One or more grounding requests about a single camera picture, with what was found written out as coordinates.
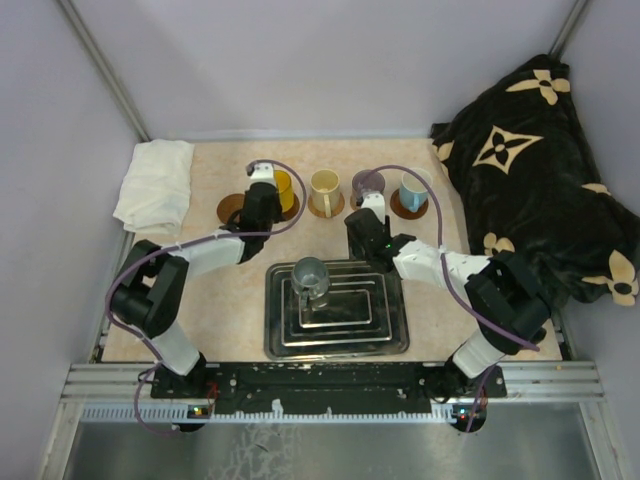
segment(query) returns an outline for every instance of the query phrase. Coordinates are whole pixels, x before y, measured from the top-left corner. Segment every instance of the beige mug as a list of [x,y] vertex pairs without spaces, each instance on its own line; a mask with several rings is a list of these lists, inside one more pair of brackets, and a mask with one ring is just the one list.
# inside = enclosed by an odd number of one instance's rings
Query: beige mug
[[340,177],[333,170],[318,170],[311,177],[311,201],[327,218],[340,203]]

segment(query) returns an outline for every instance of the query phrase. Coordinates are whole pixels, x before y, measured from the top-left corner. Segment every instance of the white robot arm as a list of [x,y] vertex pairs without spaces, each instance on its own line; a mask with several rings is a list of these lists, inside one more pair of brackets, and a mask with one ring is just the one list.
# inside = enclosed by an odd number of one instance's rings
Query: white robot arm
[[384,197],[377,192],[366,193],[362,208],[347,217],[345,224],[352,258],[367,260],[385,272],[396,271],[403,280],[443,289],[450,288],[449,280],[457,296],[490,322],[488,327],[481,325],[448,361],[466,378],[476,378],[504,355],[522,348],[496,330],[526,342],[544,338],[542,325],[551,314],[549,302],[520,257],[511,252],[494,258],[464,255],[409,235],[392,238]]
[[[260,162],[250,174],[249,189],[238,221],[213,232],[216,241],[156,257],[151,265],[132,272],[117,288],[112,311],[128,325],[135,326],[160,354],[162,363],[180,376],[188,376],[204,356],[187,339],[176,322],[184,284],[198,275],[226,265],[243,263],[256,255],[268,236],[242,237],[242,232],[269,232],[280,220],[282,208],[271,163]],[[147,240],[134,245],[121,272],[137,260],[160,249]],[[153,278],[151,287],[146,278]]]

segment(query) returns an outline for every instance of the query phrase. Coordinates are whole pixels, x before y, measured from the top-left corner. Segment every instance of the reflective metal floor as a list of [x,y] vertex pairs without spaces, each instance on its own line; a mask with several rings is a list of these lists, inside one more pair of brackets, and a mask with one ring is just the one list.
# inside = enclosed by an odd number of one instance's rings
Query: reflective metal floor
[[577,406],[490,406],[485,427],[210,425],[178,439],[83,424],[65,479],[588,480]]

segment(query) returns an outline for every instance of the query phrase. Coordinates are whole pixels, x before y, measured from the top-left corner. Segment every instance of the black cushion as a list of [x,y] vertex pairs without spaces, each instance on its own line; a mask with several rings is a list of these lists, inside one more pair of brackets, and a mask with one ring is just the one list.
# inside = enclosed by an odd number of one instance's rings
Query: black cushion
[[462,197],[472,254],[522,254],[557,307],[604,293],[631,306],[640,219],[602,185],[568,79],[568,65],[534,57],[434,124],[434,149]]

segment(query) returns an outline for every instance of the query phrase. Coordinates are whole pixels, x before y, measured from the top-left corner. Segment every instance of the metal tray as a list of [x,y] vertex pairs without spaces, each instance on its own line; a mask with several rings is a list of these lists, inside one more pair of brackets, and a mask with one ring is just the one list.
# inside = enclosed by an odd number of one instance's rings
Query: metal tray
[[317,360],[404,352],[409,333],[400,278],[377,273],[366,262],[325,264],[331,287],[305,309],[291,285],[294,263],[276,264],[267,271],[267,356]]

